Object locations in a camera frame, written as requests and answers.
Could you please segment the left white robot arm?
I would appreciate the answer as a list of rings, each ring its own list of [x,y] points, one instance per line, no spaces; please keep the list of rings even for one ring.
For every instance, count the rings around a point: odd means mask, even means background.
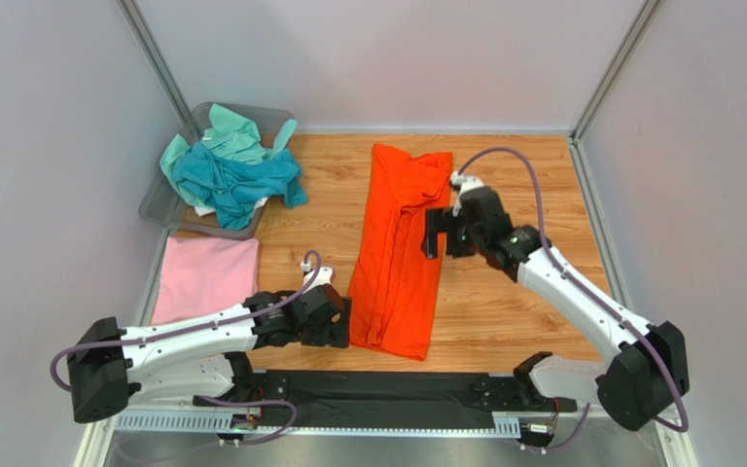
[[[210,315],[166,325],[91,324],[66,355],[73,419],[91,423],[157,399],[221,398],[242,389],[231,357],[290,343],[346,348],[352,300],[332,285],[259,292]]]

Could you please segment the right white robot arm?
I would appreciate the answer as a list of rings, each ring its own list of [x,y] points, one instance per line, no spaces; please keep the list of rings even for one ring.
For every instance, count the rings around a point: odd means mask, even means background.
[[[543,399],[565,398],[601,407],[620,427],[637,431],[682,409],[690,389],[683,332],[655,325],[626,309],[583,277],[535,227],[514,225],[491,188],[463,189],[452,207],[424,214],[427,259],[479,255],[493,269],[535,293],[566,318],[597,351],[598,362],[541,352],[516,376]]]

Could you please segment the orange t shirt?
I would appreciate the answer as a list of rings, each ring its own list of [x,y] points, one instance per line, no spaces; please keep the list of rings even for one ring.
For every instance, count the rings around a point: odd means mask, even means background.
[[[352,345],[426,358],[442,261],[422,251],[425,214],[448,207],[452,163],[450,152],[415,157],[373,145],[361,246],[348,288]]]

